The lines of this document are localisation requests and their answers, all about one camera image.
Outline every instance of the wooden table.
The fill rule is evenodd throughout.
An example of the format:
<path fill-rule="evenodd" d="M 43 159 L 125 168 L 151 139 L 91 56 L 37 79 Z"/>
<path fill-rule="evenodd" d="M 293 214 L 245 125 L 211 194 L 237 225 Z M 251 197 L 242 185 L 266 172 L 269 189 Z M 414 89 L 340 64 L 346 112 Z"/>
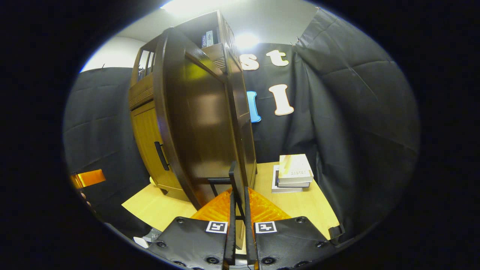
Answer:
<path fill-rule="evenodd" d="M 328 229 L 338 226 L 339 222 L 317 183 L 313 181 L 303 192 L 273 194 L 273 166 L 277 164 L 278 162 L 257 164 L 258 174 L 253 189 L 291 217 L 307 217 L 325 238 L 330 239 Z M 190 217 L 196 212 L 191 203 L 165 196 L 153 184 L 139 191 L 122 206 L 160 231 L 164 231 L 175 217 Z"/>

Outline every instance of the cabinet handle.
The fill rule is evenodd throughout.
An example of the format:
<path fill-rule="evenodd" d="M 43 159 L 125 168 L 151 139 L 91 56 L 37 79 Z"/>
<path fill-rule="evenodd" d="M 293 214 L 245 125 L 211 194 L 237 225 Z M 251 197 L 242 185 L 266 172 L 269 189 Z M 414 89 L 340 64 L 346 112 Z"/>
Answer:
<path fill-rule="evenodd" d="M 160 142 L 154 142 L 154 143 L 155 143 L 155 148 L 156 148 L 156 152 L 158 154 L 158 157 L 160 158 L 160 161 L 162 162 L 163 169 L 165 169 L 166 171 L 170 171 L 170 168 L 168 167 L 170 165 L 170 163 L 167 163 L 167 161 L 165 160 L 165 156 L 163 155 L 163 151 L 162 151 L 162 145 L 163 144 L 160 144 Z"/>

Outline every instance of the open cabinet door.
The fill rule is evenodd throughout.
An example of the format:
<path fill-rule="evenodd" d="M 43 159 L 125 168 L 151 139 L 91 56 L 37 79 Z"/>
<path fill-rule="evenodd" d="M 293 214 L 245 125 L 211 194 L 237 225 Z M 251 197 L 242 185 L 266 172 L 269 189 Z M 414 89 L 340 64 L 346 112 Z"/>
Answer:
<path fill-rule="evenodd" d="M 228 74 L 228 98 L 232 114 L 233 129 L 237 136 L 236 146 L 240 158 L 240 168 L 244 185 L 253 188 L 256 171 L 256 156 L 253 144 L 252 121 L 250 119 L 250 109 L 248 106 L 247 92 L 243 81 L 243 72 L 241 64 L 233 46 L 224 47 L 225 62 Z"/>
<path fill-rule="evenodd" d="M 228 81 L 178 30 L 169 28 L 159 37 L 153 88 L 162 147 L 185 194 L 200 209 L 215 197 L 207 178 L 228 178 L 238 161 Z"/>

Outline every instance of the book spine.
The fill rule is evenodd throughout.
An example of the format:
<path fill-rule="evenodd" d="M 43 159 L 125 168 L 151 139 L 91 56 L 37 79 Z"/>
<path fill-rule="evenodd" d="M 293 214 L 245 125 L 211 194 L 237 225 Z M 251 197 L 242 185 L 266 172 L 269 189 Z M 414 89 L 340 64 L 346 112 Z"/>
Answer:
<path fill-rule="evenodd" d="M 202 36 L 202 48 L 207 47 L 207 35 Z"/>
<path fill-rule="evenodd" d="M 213 31 L 208 31 L 207 32 L 207 47 L 212 46 L 214 44 L 213 42 Z"/>
<path fill-rule="evenodd" d="M 275 186 L 278 187 L 278 170 L 275 170 Z"/>

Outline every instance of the white letter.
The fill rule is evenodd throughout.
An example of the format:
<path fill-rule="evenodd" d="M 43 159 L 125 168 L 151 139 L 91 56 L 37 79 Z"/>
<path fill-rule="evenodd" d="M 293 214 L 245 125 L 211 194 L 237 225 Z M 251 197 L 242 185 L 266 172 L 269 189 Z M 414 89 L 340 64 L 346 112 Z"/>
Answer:
<path fill-rule="evenodd" d="M 282 56 L 285 56 L 284 52 L 279 52 L 276 49 L 267 53 L 267 56 L 270 56 L 270 60 L 272 60 L 272 64 L 274 64 L 275 66 L 282 67 L 288 65 L 287 60 L 282 60 Z"/>
<path fill-rule="evenodd" d="M 285 115 L 293 112 L 293 107 L 290 106 L 287 93 L 285 92 L 287 87 L 287 85 L 276 85 L 268 89 L 268 91 L 273 93 L 275 99 L 275 115 Z"/>
<path fill-rule="evenodd" d="M 240 55 L 241 68 L 243 70 L 256 70 L 260 66 L 257 61 L 257 57 L 253 54 Z"/>

